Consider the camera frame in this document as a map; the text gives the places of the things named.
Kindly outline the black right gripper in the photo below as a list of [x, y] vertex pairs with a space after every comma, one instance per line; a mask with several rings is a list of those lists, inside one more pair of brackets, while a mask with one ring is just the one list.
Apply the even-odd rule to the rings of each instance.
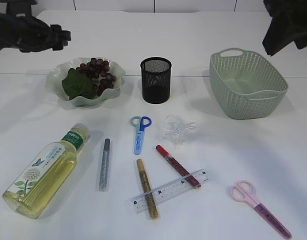
[[58, 24], [47, 25], [36, 17], [13, 17], [0, 13], [0, 51], [18, 49], [22, 53], [61, 51], [71, 41], [71, 32]]

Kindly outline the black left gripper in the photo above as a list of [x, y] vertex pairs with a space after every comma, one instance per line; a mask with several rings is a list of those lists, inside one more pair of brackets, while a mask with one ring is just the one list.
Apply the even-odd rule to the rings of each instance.
[[294, 42], [297, 49], [307, 47], [307, 0], [264, 0], [272, 17], [262, 41], [265, 52], [273, 56]]

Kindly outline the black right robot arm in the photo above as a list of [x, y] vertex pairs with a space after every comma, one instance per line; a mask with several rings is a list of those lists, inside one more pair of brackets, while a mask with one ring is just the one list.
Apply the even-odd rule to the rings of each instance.
[[71, 41], [71, 32], [58, 24], [48, 25], [32, 16], [35, 0], [3, 0], [5, 13], [0, 13], [0, 51], [18, 49], [37, 53], [48, 49], [61, 51]]

